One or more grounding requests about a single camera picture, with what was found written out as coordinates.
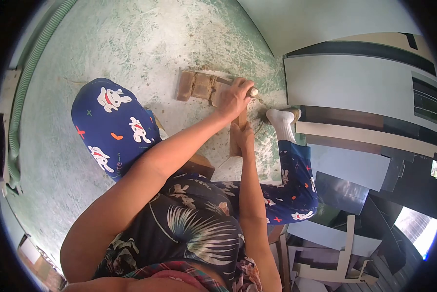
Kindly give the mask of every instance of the green hose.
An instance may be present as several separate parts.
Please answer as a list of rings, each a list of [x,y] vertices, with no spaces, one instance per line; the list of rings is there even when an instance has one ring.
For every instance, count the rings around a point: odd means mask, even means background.
[[[34,73],[35,67],[42,55],[43,50],[48,44],[53,32],[60,24],[64,16],[69,12],[77,0],[65,0],[52,15],[48,23],[40,33],[37,42],[35,43],[29,58],[24,65],[22,75],[19,80],[19,84],[16,90],[16,97],[14,98],[14,106],[11,113],[11,122],[9,124],[9,154],[8,154],[8,170],[11,176],[9,185],[11,188],[15,188],[20,181],[20,172],[17,168],[17,156],[19,155],[19,124],[22,114],[22,107],[24,106],[24,100],[26,98],[27,89],[29,88],[30,79]]]

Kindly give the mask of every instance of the foot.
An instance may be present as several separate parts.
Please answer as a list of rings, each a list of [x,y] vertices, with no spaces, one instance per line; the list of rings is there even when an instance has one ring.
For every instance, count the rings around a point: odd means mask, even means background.
[[[295,137],[293,136],[291,124],[296,121],[299,116],[299,112],[294,114],[291,111],[279,111],[271,108],[267,111],[266,116],[270,124],[274,127],[277,135],[277,140],[287,140],[296,144]]]
[[[262,119],[266,124],[272,125],[274,122],[289,122],[291,125],[295,124],[301,117],[301,110],[299,108],[286,108],[277,110],[274,108],[266,112],[266,119]]]

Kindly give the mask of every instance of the left hand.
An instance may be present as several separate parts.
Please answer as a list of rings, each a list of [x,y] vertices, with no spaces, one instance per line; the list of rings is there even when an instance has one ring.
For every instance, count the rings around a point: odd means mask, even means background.
[[[243,155],[254,154],[254,132],[249,121],[246,121],[246,127],[243,131],[239,129],[237,124],[232,123],[230,131],[233,131],[236,143]]]
[[[254,86],[254,81],[238,77],[235,79],[229,89],[222,92],[218,107],[216,109],[227,122],[231,122],[246,109],[247,104],[252,99],[246,96],[248,90]]]

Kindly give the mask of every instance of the green painted floor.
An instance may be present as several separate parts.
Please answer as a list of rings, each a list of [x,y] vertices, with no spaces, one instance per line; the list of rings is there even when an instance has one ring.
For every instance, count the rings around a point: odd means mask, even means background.
[[[113,184],[72,124],[78,90],[92,79],[110,78],[151,108],[172,135],[213,111],[204,100],[175,100],[180,69],[256,82],[260,96],[248,118],[258,172],[262,181],[280,180],[275,132],[258,113],[286,107],[282,57],[272,55],[236,0],[78,1],[32,77],[21,121],[24,194],[7,197],[31,241],[56,265],[71,224]],[[213,180],[240,178],[241,161],[227,160],[228,137],[229,128],[223,129],[199,150],[217,168]]]

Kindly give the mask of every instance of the blue pajama pants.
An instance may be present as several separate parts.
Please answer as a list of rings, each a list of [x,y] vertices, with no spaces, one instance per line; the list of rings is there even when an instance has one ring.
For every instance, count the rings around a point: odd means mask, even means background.
[[[90,155],[115,181],[161,141],[152,112],[145,110],[132,92],[109,79],[97,78],[84,85],[74,100],[71,117]],[[310,148],[286,140],[280,140],[278,146],[282,184],[261,184],[268,224],[273,225],[308,219],[318,206]],[[245,207],[239,206],[240,182],[211,184],[228,195],[236,212]]]

